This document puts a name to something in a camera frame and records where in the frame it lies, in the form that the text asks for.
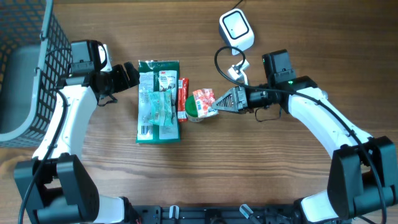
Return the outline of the teal wipes packet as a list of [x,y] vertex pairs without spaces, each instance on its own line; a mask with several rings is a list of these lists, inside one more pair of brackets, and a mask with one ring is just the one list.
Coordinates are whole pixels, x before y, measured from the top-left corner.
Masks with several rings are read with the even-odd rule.
[[149,122],[158,126],[172,126],[172,92],[155,91],[148,93],[150,100]]

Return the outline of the green lidded jar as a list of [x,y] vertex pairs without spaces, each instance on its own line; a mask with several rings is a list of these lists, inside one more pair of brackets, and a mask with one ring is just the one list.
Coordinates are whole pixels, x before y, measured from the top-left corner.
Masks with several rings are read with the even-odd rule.
[[189,96],[185,102],[185,114],[187,119],[191,122],[198,123],[203,121],[203,118],[198,116],[197,106],[193,95]]

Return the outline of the green sponge package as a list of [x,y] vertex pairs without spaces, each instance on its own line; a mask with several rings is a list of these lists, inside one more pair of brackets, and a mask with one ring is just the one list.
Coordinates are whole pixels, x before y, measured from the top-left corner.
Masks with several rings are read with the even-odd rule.
[[[137,137],[138,144],[165,144],[179,142],[180,128],[177,118],[178,79],[180,66],[178,61],[140,61]],[[155,91],[172,92],[172,111],[174,124],[158,126],[149,122],[150,100],[148,93]]]

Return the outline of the red stick packet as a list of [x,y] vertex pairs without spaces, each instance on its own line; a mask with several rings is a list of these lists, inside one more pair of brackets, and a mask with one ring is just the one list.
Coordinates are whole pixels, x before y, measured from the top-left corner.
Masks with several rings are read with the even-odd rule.
[[187,115],[185,113],[185,102],[188,97],[189,79],[180,78],[178,80],[178,103],[177,103],[177,118],[179,122],[186,122]]

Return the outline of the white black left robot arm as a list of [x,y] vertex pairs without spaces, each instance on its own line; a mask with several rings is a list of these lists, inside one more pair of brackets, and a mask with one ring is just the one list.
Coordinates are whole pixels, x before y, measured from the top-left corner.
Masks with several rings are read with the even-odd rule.
[[86,129],[99,101],[139,84],[131,62],[111,66],[97,40],[72,42],[72,62],[51,91],[57,102],[49,128],[29,161],[18,162],[14,180],[22,198],[18,222],[140,223],[126,197],[100,195],[80,157]]

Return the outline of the red patterned small carton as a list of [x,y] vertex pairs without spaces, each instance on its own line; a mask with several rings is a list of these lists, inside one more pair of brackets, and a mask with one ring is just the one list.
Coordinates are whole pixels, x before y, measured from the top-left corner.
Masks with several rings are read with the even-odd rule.
[[215,102],[215,95],[211,88],[195,90],[193,92],[197,114],[199,118],[208,118],[218,115],[218,110],[212,104]]

